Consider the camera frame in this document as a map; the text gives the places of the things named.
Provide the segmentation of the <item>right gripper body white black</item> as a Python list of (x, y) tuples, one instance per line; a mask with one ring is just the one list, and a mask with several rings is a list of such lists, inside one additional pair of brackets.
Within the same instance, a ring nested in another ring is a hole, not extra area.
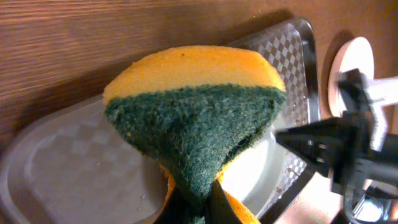
[(357, 76), (338, 82), (347, 110), (340, 117), (343, 148), (334, 165), (332, 190), (343, 196), (350, 223), (397, 223), (397, 197), (377, 189), (365, 193), (370, 179), (397, 185), (397, 136), (387, 134), (382, 98), (373, 96), (369, 80)]

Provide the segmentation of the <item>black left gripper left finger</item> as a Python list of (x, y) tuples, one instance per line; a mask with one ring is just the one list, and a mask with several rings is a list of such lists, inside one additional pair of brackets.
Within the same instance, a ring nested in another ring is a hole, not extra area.
[(205, 216), (174, 187), (154, 224), (205, 224)]

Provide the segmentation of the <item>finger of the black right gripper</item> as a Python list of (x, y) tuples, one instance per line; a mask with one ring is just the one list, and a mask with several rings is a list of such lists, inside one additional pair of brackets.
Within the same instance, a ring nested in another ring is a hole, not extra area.
[(328, 177), (334, 168), (343, 138), (340, 119), (330, 118), (275, 133), (277, 143), (304, 160), (316, 172)]

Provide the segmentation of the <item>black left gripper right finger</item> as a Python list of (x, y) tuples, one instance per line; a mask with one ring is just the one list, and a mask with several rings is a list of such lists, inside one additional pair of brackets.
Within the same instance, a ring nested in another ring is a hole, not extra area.
[(205, 221), (206, 224), (242, 224), (218, 180), (212, 183), (211, 192), (206, 200)]

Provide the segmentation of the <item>white plate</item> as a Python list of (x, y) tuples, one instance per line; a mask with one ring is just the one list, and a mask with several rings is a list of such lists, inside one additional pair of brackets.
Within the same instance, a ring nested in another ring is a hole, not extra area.
[(364, 37), (356, 37), (345, 43), (336, 53), (328, 78), (328, 105), (334, 117), (342, 117), (347, 110), (338, 88), (338, 82), (357, 76), (353, 71), (374, 78), (374, 55), (371, 44)]

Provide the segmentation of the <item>yellow green scrub sponge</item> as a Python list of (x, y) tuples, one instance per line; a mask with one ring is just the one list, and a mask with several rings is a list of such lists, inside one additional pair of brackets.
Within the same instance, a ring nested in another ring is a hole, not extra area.
[(258, 141), (285, 103), (285, 84), (259, 53), (170, 48), (134, 63), (104, 89), (105, 116), (205, 216), (215, 180)]

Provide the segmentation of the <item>pale blue plate top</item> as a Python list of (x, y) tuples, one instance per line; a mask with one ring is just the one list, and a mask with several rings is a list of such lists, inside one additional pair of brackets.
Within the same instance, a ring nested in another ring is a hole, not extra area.
[(286, 150), (276, 143), (272, 125), (254, 146), (242, 152), (224, 172), (223, 190), (242, 202), (259, 217), (275, 191), (286, 156)]

